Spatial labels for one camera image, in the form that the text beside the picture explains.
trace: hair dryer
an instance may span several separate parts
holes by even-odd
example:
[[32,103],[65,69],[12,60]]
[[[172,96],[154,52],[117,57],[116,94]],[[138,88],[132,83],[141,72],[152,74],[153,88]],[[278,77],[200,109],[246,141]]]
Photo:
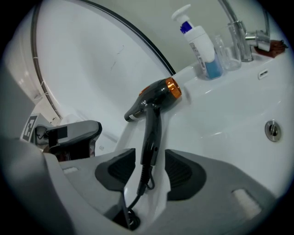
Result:
[[[141,116],[146,116],[146,127],[141,152],[142,173],[137,195],[144,194],[146,187],[154,188],[151,175],[155,165],[161,141],[161,110],[171,106],[181,96],[181,89],[173,78],[166,78],[152,83],[139,93],[132,108],[124,115],[126,121],[131,122]],[[152,187],[148,186],[151,178]]]

